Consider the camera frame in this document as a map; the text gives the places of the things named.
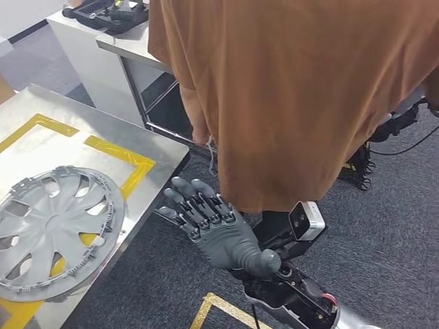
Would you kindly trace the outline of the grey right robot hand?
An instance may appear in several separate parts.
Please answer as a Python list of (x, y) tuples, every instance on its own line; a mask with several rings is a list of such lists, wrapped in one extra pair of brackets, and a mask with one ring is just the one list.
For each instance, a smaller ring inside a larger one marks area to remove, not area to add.
[(162, 206), (156, 213), (185, 232), (213, 267), (270, 276), (280, 270), (278, 253), (261, 250), (258, 238), (233, 205), (199, 179), (175, 176), (164, 195), (176, 210)]

